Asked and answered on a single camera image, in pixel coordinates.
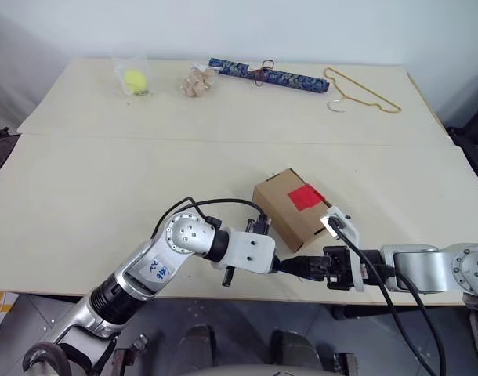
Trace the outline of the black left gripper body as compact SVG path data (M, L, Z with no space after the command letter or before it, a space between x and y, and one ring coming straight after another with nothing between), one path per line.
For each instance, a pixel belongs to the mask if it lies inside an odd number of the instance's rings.
M234 278L234 274L236 272L236 267L234 266L227 266L225 268L225 274L224 274L224 277L223 277L223 281L222 281L222 286L225 287L225 288L231 288L231 285L232 285L232 281L233 281L233 278ZM254 274L254 275L267 275L267 274L270 274L270 270L267 270L263 273L256 273L256 272L253 272L251 270L246 270L246 269L240 269L241 272L245 272L245 273L249 273L249 274Z

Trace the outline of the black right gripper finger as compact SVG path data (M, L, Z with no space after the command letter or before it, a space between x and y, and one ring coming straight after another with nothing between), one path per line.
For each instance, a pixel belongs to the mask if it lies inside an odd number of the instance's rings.
M296 272L298 277L306 280L324 280L327 277L327 270L316 268L302 268Z
M283 261L283 267L288 269L326 269L327 256L296 256Z

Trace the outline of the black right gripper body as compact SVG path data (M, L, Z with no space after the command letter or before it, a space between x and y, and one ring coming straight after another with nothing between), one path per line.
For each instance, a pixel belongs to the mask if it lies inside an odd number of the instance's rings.
M354 287L350 265L350 250L346 246L324 247L329 258L327 287L331 290L350 291Z

